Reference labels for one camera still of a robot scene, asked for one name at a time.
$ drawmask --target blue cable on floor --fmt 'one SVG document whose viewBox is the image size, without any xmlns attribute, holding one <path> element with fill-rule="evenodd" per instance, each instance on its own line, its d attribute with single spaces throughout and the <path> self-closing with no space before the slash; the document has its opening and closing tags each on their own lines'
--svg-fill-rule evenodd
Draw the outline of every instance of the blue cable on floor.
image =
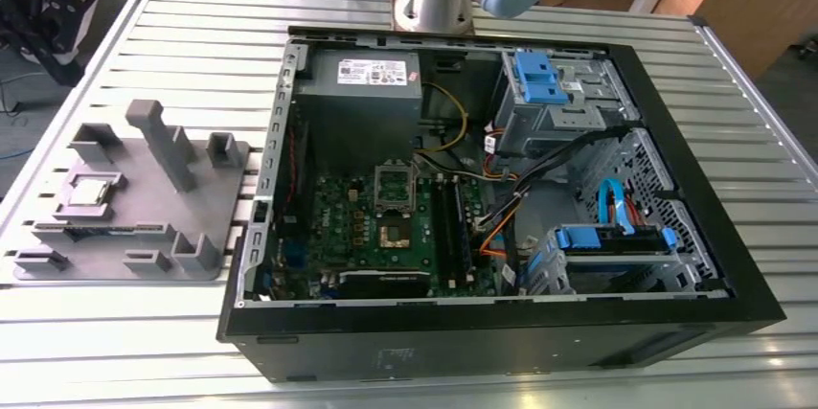
<svg viewBox="0 0 818 409">
<path fill-rule="evenodd" d="M 0 157 L 0 160 L 8 160 L 9 158 L 21 157 L 22 155 L 26 155 L 26 154 L 29 154 L 33 151 L 34 150 L 32 148 L 29 148 L 28 150 L 24 150 L 22 152 L 17 152 L 17 153 L 12 153 L 9 155 L 4 155 L 2 157 Z"/>
</svg>

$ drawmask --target green circuit board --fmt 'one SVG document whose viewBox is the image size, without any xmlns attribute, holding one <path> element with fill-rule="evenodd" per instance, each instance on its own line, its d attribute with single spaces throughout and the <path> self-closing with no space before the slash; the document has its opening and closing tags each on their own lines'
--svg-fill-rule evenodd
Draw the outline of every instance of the green circuit board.
<svg viewBox="0 0 818 409">
<path fill-rule="evenodd" d="M 431 274 L 432 296 L 493 295 L 491 268 L 472 272 L 468 287 L 440 287 L 435 225 L 432 217 L 432 188 L 439 178 L 416 177 L 413 191 L 407 191 L 407 178 L 383 173 L 380 198 L 401 200 L 413 193 L 413 211 L 376 212 L 375 177 L 317 178 L 313 196 L 311 236 L 307 244 L 307 270 L 299 278 L 311 284 L 327 271 L 348 269 L 417 270 Z M 481 214 L 479 184 L 467 179 L 459 182 L 467 219 Z"/>
</svg>

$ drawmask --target ram slot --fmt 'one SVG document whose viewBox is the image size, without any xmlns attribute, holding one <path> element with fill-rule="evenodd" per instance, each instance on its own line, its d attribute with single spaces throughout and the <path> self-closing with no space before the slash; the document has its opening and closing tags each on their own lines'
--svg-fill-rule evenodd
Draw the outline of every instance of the ram slot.
<svg viewBox="0 0 818 409">
<path fill-rule="evenodd" d="M 440 288 L 465 283 L 471 266 L 468 228 L 457 184 L 439 182 L 432 188 L 432 225 Z"/>
</svg>

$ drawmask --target slotted metal surface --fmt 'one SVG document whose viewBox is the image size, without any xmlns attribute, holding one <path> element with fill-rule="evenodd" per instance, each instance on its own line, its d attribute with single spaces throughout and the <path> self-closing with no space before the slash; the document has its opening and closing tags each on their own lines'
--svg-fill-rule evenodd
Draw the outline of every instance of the slotted metal surface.
<svg viewBox="0 0 818 409">
<path fill-rule="evenodd" d="M 80 122 L 124 122 L 133 98 L 165 105 L 190 139 L 228 129 L 257 148 L 288 25 L 388 28 L 381 0 L 129 0 L 0 205 L 0 256 L 36 244 L 24 221 L 54 202 Z M 684 19 L 535 9 L 477 11 L 480 34 L 631 45 L 788 319 L 644 370 L 272 385 L 213 339 L 226 271 L 210 284 L 40 283 L 0 291 L 0 403 L 162 407 L 804 407 L 818 400 L 818 194 L 791 136 L 706 30 Z M 252 193 L 248 174 L 244 192 Z M 238 200 L 234 220 L 249 216 Z M 238 235 L 232 229 L 229 247 Z M 0 283 L 14 284 L 0 257 Z"/>
</svg>

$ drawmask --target motherboard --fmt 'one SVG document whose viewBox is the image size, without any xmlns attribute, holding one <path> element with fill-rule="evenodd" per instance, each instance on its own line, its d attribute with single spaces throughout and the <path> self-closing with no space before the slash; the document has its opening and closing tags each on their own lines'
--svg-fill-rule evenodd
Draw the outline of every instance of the motherboard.
<svg viewBox="0 0 818 409">
<path fill-rule="evenodd" d="M 276 297 L 495 295 L 493 269 L 472 257 L 481 212 L 477 181 L 456 175 L 387 163 L 373 175 L 319 176 L 309 236 L 283 241 L 288 271 L 271 280 L 292 292 Z"/>
</svg>

